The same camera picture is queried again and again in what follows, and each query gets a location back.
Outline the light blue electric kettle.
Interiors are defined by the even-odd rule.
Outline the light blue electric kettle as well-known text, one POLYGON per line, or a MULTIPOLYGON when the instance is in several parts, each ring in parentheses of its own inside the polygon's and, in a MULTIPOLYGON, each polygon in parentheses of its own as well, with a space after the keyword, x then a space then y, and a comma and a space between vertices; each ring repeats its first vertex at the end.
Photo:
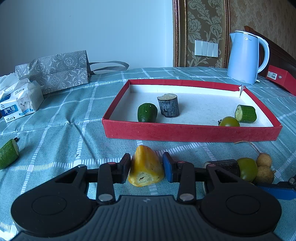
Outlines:
POLYGON ((265 39, 245 31, 230 34, 232 48, 227 75, 245 84, 255 84, 258 73, 269 61, 269 45, 265 39))

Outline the gilded wall frame moulding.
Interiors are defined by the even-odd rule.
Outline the gilded wall frame moulding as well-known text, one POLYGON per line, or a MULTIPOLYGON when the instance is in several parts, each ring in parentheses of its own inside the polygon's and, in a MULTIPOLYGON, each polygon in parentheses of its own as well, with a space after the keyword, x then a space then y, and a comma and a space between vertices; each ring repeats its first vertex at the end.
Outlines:
POLYGON ((173 0, 173 58, 175 67, 187 62, 187 8, 185 0, 173 0))

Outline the small dark green cucumber end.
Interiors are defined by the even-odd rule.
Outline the small dark green cucumber end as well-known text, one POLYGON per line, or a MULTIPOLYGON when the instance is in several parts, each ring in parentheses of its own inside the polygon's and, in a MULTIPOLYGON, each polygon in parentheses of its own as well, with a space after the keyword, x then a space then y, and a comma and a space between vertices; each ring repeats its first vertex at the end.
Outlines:
POLYGON ((158 109, 152 103, 143 103, 137 109, 137 120, 145 123, 155 123, 158 109))

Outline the white wall switch panel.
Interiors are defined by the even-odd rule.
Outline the white wall switch panel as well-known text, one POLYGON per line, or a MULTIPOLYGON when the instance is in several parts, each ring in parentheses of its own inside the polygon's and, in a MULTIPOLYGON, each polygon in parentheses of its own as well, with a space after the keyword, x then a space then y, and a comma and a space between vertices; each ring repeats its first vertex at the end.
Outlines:
POLYGON ((217 58, 218 44, 201 40, 195 40, 194 55, 217 58))

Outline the red cardboard box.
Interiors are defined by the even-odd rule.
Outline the red cardboard box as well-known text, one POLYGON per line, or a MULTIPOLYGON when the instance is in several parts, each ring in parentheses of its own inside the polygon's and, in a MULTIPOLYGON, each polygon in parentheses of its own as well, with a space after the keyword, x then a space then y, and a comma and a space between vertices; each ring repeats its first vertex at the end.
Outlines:
POLYGON ((269 65, 266 78, 289 93, 296 95, 296 80, 288 71, 269 65))

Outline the yellow fruit wedge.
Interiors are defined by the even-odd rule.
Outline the yellow fruit wedge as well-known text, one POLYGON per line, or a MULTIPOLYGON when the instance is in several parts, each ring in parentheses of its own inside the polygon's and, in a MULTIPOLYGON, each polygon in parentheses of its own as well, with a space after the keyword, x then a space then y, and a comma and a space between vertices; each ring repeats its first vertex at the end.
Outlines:
POLYGON ((147 146, 138 146, 128 175, 130 184, 136 187, 149 186, 162 181, 164 176, 163 165, 156 153, 147 146))

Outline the cut cucumber chunk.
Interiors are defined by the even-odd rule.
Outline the cut cucumber chunk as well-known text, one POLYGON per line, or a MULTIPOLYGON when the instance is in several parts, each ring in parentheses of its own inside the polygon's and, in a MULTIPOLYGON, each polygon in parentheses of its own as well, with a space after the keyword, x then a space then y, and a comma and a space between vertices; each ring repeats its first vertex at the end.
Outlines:
POLYGON ((253 123, 257 119, 255 108, 249 105, 238 105, 235 118, 240 123, 253 123))

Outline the cucumber end piece far left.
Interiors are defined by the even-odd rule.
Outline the cucumber end piece far left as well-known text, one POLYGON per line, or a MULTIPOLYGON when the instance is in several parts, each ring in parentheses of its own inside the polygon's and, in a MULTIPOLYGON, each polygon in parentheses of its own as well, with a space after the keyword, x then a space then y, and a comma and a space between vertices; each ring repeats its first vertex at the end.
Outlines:
POLYGON ((18 138, 10 139, 0 150, 0 169, 10 166, 19 157, 18 138))

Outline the grey patterned paper bag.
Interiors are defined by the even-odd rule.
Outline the grey patterned paper bag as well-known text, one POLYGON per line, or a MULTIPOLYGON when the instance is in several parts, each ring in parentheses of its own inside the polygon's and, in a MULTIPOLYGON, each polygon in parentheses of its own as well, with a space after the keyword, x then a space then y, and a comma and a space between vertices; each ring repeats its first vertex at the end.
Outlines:
POLYGON ((74 51, 36 58, 15 66, 19 79, 36 81, 43 94, 49 94, 78 85, 87 84, 98 71, 125 71, 129 65, 123 61, 89 62, 87 52, 74 51))

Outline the brown longan front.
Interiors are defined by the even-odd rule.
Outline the brown longan front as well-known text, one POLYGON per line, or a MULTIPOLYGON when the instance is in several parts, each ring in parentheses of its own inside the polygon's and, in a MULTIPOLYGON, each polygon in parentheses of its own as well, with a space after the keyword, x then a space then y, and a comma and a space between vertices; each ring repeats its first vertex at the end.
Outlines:
POLYGON ((275 171, 272 171, 268 166, 259 166, 255 181, 272 184, 274 181, 274 173, 275 171))

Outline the large green tomato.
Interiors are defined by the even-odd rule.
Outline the large green tomato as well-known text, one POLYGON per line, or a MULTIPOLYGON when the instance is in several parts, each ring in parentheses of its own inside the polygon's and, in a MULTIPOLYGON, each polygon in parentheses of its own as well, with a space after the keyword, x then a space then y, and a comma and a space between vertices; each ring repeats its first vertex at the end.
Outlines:
POLYGON ((223 119, 218 121, 218 126, 231 126, 231 127, 239 127, 239 121, 232 116, 226 116, 223 119))

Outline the red shallow box tray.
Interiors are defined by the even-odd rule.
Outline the red shallow box tray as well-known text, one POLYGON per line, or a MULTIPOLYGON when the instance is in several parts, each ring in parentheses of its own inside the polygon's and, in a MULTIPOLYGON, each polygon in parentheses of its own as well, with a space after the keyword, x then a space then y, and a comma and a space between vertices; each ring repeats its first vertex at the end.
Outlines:
POLYGON ((197 80, 131 79, 121 88, 102 118, 108 138, 173 142, 274 141, 282 129, 275 115, 246 87, 197 80), (143 103, 158 104, 158 97, 173 93, 180 114, 158 114, 154 123, 137 119, 143 103), (238 127, 219 126, 238 105, 254 107, 257 119, 238 127))

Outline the green tomato small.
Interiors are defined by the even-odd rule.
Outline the green tomato small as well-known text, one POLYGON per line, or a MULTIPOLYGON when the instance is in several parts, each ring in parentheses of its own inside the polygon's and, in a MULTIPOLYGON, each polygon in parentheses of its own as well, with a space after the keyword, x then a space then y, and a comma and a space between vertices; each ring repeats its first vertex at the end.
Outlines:
POLYGON ((240 178, 252 182, 258 173, 256 162, 251 158, 240 158, 237 163, 240 168, 240 178))

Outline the wooden headboard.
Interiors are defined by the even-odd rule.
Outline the wooden headboard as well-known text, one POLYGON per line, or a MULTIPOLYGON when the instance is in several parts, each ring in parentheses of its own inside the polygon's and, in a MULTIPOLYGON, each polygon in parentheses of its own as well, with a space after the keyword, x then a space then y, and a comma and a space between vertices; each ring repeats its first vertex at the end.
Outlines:
POLYGON ((276 66, 278 68, 288 71, 295 78, 295 71, 296 71, 295 59, 290 54, 288 54, 288 52, 286 52, 284 49, 282 49, 272 40, 256 32, 253 28, 249 26, 244 26, 244 29, 249 33, 262 37, 267 41, 269 45, 269 51, 270 51, 269 62, 267 66, 262 70, 262 72, 260 72, 258 75, 265 77, 268 72, 268 67, 271 64, 272 66, 276 66))

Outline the tissue pack with cat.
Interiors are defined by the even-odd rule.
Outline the tissue pack with cat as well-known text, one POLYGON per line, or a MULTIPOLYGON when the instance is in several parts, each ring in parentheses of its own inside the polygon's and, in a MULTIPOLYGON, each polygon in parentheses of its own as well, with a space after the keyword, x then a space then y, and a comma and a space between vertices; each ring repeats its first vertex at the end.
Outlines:
POLYGON ((40 85, 15 73, 1 77, 1 116, 5 122, 22 118, 38 110, 44 101, 40 85))

